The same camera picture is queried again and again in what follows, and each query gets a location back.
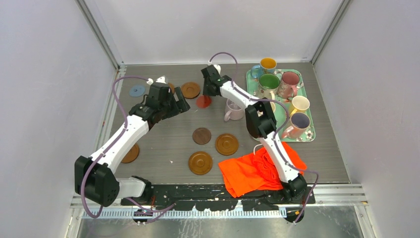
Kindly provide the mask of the red round coaster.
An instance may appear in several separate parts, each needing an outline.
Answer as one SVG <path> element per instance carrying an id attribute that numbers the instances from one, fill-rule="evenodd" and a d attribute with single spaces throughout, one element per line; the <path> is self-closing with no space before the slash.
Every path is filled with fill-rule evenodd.
<path id="1" fill-rule="evenodd" d="M 201 95 L 196 100 L 196 105 L 200 109 L 207 108 L 208 106 L 211 105 L 211 103 L 212 103 L 211 97 L 210 96 L 206 96 L 206 95 Z"/>

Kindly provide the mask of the dark walnut round coaster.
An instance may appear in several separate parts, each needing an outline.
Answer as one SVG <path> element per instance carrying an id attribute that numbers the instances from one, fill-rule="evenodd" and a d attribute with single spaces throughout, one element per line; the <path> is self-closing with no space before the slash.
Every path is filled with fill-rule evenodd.
<path id="1" fill-rule="evenodd" d="M 205 127 L 199 127 L 194 130 L 192 139 L 196 144 L 204 145 L 209 143 L 211 140 L 211 132 Z"/>

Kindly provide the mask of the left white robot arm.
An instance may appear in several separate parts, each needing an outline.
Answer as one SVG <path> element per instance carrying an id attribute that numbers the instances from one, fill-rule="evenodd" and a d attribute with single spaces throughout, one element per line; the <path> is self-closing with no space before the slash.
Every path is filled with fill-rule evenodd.
<path id="1" fill-rule="evenodd" d="M 138 176 L 117 179 L 114 173 L 130 149 L 155 124 L 189 109 L 180 87 L 172 89 L 165 83 L 153 83 L 145 101 L 132 107 L 118 131 L 90 157 L 76 160 L 75 191 L 103 207 L 126 197 L 148 204 L 152 199 L 148 180 Z"/>

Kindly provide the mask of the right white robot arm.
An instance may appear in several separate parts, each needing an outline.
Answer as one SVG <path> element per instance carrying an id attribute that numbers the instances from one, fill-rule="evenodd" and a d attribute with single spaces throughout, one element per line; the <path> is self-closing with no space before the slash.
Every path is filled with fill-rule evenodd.
<path id="1" fill-rule="evenodd" d="M 245 111 L 248 133 L 257 138 L 274 162 L 283 197 L 287 202 L 295 203 L 302 198 L 307 182 L 294 166 L 277 133 L 276 120 L 270 99 L 259 99 L 240 88 L 229 76 L 221 76 L 216 65 L 201 69 L 204 78 L 203 93 L 206 96 L 222 96 L 231 100 Z"/>

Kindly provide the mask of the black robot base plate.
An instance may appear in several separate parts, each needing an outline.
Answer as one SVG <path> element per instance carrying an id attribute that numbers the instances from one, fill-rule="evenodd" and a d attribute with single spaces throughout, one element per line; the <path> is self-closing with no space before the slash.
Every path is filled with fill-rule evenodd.
<path id="1" fill-rule="evenodd" d="M 146 187 L 142 196 L 133 200 L 140 205 L 152 205 L 161 210 L 172 204 L 176 211 L 232 211 L 242 205 L 244 211 L 277 210 L 279 205 L 301 207 L 310 191 L 308 186 L 296 197 L 288 197 L 284 190 L 254 190 L 233 197 L 223 184 L 153 184 Z"/>

